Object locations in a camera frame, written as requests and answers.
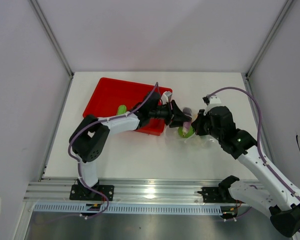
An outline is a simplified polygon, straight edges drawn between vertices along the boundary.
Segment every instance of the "metal grille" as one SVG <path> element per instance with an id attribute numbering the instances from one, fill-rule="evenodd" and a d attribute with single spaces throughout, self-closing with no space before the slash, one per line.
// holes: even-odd
<path id="1" fill-rule="evenodd" d="M 85 203 L 37 203 L 35 212 L 97 213 Z M 222 215 L 220 206 L 210 205 L 155 205 L 155 204 L 110 204 L 108 214 L 164 214 L 164 215 Z"/>

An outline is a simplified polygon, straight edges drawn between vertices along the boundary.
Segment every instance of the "gray wall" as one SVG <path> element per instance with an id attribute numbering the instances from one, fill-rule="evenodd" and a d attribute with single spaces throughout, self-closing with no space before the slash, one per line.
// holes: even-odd
<path id="1" fill-rule="evenodd" d="M 245 72 L 286 0 L 39 0 L 73 71 Z"/>
<path id="2" fill-rule="evenodd" d="M 0 240 L 12 237 L 68 76 L 26 0 L 0 0 Z"/>
<path id="3" fill-rule="evenodd" d="M 300 187 L 300 0 L 252 75 L 275 163 Z"/>

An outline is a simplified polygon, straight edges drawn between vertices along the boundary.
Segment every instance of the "white tabletop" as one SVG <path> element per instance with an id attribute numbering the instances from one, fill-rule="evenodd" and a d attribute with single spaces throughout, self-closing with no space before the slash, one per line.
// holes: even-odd
<path id="1" fill-rule="evenodd" d="M 77 162 L 68 156 L 69 138 L 102 77 L 154 85 L 173 90 L 180 108 L 204 109 L 203 96 L 226 87 L 245 89 L 240 73 L 226 72 L 76 72 L 62 113 L 44 177 L 77 177 Z M 256 123 L 247 96 L 234 90 L 217 94 L 230 109 L 236 126 L 257 137 Z M 242 180 L 255 176 L 225 153 L 217 142 L 198 136 L 186 142 L 175 129 L 161 136 L 135 131 L 110 136 L 97 161 L 100 178 L 221 180 L 230 175 Z"/>

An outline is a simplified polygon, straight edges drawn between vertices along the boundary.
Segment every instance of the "cable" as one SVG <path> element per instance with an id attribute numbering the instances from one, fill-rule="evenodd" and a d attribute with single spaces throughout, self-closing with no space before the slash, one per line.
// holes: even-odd
<path id="1" fill-rule="evenodd" d="M 262 150 L 261 150 L 261 122 L 262 122 L 262 113 L 261 113 L 261 109 L 260 109 L 260 106 L 257 102 L 257 100 L 250 94 L 248 93 L 247 91 L 241 89 L 241 88 L 238 88 L 238 87 L 234 87 L 234 86 L 227 86 L 227 87 L 223 87 L 223 88 L 220 88 L 216 91 L 214 91 L 213 93 L 207 95 L 208 98 L 210 98 L 211 96 L 221 92 L 221 91 L 224 91 L 224 90 L 229 90 L 229 89 L 232 89 L 232 90 L 237 90 L 237 91 L 240 91 L 244 94 L 246 94 L 253 102 L 254 102 L 254 105 L 256 106 L 256 109 L 258 111 L 258 128 L 257 128 L 257 138 L 256 138 L 256 141 L 257 141 L 257 150 L 258 150 L 258 153 L 259 153 L 259 156 L 260 158 L 262 159 L 263 163 L 266 165 L 266 167 L 270 170 L 270 172 L 280 181 L 280 183 L 282 185 L 284 185 L 288 190 L 289 192 L 295 196 L 299 201 L 300 201 L 300 196 L 298 195 L 295 195 L 296 192 L 276 173 L 276 171 L 271 167 L 269 166 L 267 163 L 267 160 L 265 159 L 263 153 L 262 153 Z"/>
<path id="2" fill-rule="evenodd" d="M 75 155 L 73 155 L 73 154 L 71 153 L 72 145 L 74 144 L 74 142 L 76 141 L 76 139 L 77 139 L 82 133 L 84 133 L 85 131 L 87 131 L 88 129 L 90 129 L 91 127 L 93 127 L 94 125 L 97 125 L 97 124 L 99 124 L 99 123 L 104 123 L 104 122 L 107 122 L 107 121 L 111 121 L 111 120 L 115 120 L 115 119 L 126 118 L 126 117 L 130 116 L 131 114 L 135 113 L 136 111 L 138 111 L 138 110 L 139 110 L 139 109 L 140 109 L 140 108 L 148 101 L 148 99 L 149 99 L 149 98 L 151 97 L 151 95 L 154 93 L 154 91 L 156 90 L 156 88 L 158 88 L 158 91 L 159 91 L 159 84 L 158 84 L 158 82 L 155 83 L 155 85 L 153 86 L 153 89 L 152 89 L 151 92 L 148 94 L 148 96 L 143 100 L 143 102 L 142 102 L 141 104 L 139 104 L 139 105 L 138 105 L 135 109 L 133 109 L 131 112 L 129 112 L 127 115 L 123 114 L 123 115 L 113 116 L 113 117 L 110 117 L 110 118 L 108 118 L 108 119 L 102 119 L 102 120 L 98 120 L 98 121 L 95 121 L 95 122 L 93 122 L 93 123 L 90 123 L 90 124 L 88 124 L 87 126 L 85 126 L 83 129 L 81 129 L 81 130 L 80 130 L 80 131 L 72 138 L 72 140 L 70 141 L 69 146 L 68 146 L 68 154 L 69 154 L 70 157 L 72 157 L 73 159 L 75 159 L 75 160 L 77 161 L 77 163 L 78 163 L 78 167 L 77 167 L 77 168 L 78 168 L 78 175 L 79 175 L 78 178 L 79 178 L 79 180 L 81 181 L 82 185 L 83 185 L 85 188 L 87 188 L 87 189 L 89 189 L 90 191 L 92 191 L 92 192 L 94 192 L 94 193 L 96 193 L 96 194 L 102 196 L 102 197 L 105 199 L 105 201 L 106 201 L 106 207 L 105 207 L 102 211 L 100 211 L 100 212 L 98 212 L 98 213 L 96 213 L 96 214 L 94 214 L 94 215 L 92 215 L 92 216 L 85 216 L 85 219 L 92 219 L 92 218 L 94 218 L 94 217 L 96 217 L 96 216 L 99 216 L 99 215 L 102 214 L 103 212 L 105 212 L 105 211 L 108 209 L 108 207 L 109 207 L 109 199 L 108 199 L 107 196 L 104 195 L 102 192 L 99 192 L 99 191 L 97 191 L 97 190 L 94 190 L 93 188 L 89 187 L 89 186 L 86 184 L 85 180 L 84 180 L 83 177 L 82 177 L 82 171 L 81 171 L 81 164 L 82 164 L 82 162 L 81 162 L 80 158 L 78 158 L 77 156 L 75 156 Z"/>

